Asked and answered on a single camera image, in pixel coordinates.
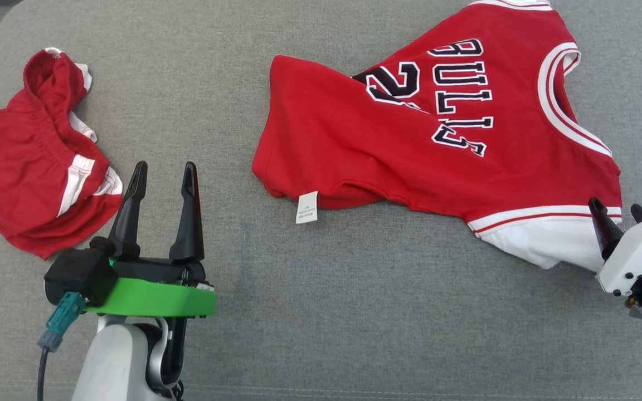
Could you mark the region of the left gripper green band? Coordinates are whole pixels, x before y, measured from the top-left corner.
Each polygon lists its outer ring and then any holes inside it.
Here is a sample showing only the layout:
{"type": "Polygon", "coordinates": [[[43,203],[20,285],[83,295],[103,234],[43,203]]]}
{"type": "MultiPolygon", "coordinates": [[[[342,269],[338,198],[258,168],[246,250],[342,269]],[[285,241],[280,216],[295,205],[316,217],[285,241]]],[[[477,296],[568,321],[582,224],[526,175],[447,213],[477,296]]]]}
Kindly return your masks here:
{"type": "MultiPolygon", "coordinates": [[[[112,257],[138,257],[140,204],[146,193],[148,164],[137,162],[127,190],[110,229],[115,246],[112,257]]],[[[204,317],[216,312],[216,289],[207,282],[204,259],[198,171],[187,162],[181,185],[183,205],[170,260],[138,257],[130,261],[110,260],[119,279],[102,306],[86,305],[99,315],[134,317],[204,317]]]]}

